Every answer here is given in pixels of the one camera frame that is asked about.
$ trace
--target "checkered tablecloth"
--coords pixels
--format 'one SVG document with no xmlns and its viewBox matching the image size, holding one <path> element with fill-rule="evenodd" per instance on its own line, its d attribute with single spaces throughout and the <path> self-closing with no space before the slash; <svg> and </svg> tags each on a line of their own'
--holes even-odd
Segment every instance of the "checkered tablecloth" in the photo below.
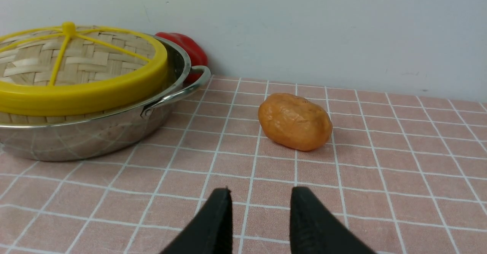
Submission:
<svg viewBox="0 0 487 254">
<path fill-rule="evenodd" d="M 257 109 L 275 92 L 325 108 L 330 142 L 304 153 L 266 138 Z M 112 155 L 42 163 L 0 149 L 0 253 L 156 254 L 228 186 L 234 252 L 288 254 L 296 185 L 379 253 L 484 253 L 486 107 L 212 77 L 157 133 Z"/>
</svg>

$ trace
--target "woven bamboo lid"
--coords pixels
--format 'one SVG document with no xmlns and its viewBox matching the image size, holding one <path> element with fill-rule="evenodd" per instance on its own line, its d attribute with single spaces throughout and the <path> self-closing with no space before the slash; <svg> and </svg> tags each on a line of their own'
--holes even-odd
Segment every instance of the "woven bamboo lid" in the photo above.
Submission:
<svg viewBox="0 0 487 254">
<path fill-rule="evenodd" d="M 83 115 L 153 95 L 167 76 L 167 51 L 146 34 L 83 26 L 0 37 L 0 112 Z"/>
</svg>

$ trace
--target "potato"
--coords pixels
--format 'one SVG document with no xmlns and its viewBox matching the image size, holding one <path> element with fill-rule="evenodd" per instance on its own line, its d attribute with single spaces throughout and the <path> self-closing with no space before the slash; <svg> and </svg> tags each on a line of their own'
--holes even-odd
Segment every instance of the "potato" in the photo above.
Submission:
<svg viewBox="0 0 487 254">
<path fill-rule="evenodd" d="M 259 122 L 266 136 L 289 148 L 310 151 L 330 139 L 333 125 L 315 103 L 287 93 L 274 93 L 259 106 Z"/>
</svg>

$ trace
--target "red bell pepper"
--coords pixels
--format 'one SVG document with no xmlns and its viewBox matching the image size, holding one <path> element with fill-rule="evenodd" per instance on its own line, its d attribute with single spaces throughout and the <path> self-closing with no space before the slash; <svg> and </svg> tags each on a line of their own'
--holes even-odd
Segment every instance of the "red bell pepper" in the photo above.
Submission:
<svg viewBox="0 0 487 254">
<path fill-rule="evenodd" d="M 190 37 L 180 33 L 158 32 L 155 34 L 172 41 L 183 48 L 191 59 L 191 65 L 208 65 L 208 56 L 203 49 Z M 185 83 L 192 84 L 201 77 L 201 73 L 190 73 L 186 77 Z"/>
</svg>

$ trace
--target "metal handle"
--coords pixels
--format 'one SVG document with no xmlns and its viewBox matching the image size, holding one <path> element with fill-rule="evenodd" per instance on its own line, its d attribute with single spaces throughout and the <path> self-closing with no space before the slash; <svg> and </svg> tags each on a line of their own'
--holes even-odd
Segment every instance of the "metal handle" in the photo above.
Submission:
<svg viewBox="0 0 487 254">
<path fill-rule="evenodd" d="M 151 116 L 152 112 L 154 109 L 158 107 L 162 107 L 171 103 L 175 103 L 179 100 L 182 100 L 188 96 L 191 96 L 193 93 L 195 93 L 200 87 L 202 87 L 204 84 L 206 84 L 210 77 L 212 76 L 212 73 L 210 72 L 209 68 L 204 66 L 204 65 L 195 65 L 194 67 L 191 67 L 190 72 L 203 72 L 201 77 L 196 80 L 193 84 L 185 87 L 184 89 L 181 89 L 180 91 L 177 91 L 173 94 L 170 94 L 168 96 L 164 96 L 160 98 L 157 101 L 154 101 L 153 103 L 150 103 L 146 106 L 144 106 L 142 113 L 140 116 L 142 118 L 147 118 Z"/>
</svg>

